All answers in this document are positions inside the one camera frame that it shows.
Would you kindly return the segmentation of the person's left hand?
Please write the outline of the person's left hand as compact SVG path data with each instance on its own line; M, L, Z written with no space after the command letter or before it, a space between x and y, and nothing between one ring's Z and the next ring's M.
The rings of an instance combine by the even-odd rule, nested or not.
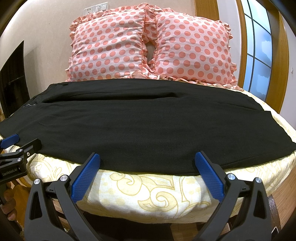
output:
M14 198L14 193L11 188L11 182L6 184L5 191L3 193L5 204L1 206L1 210L9 221L15 221L17 216L16 211L16 200Z

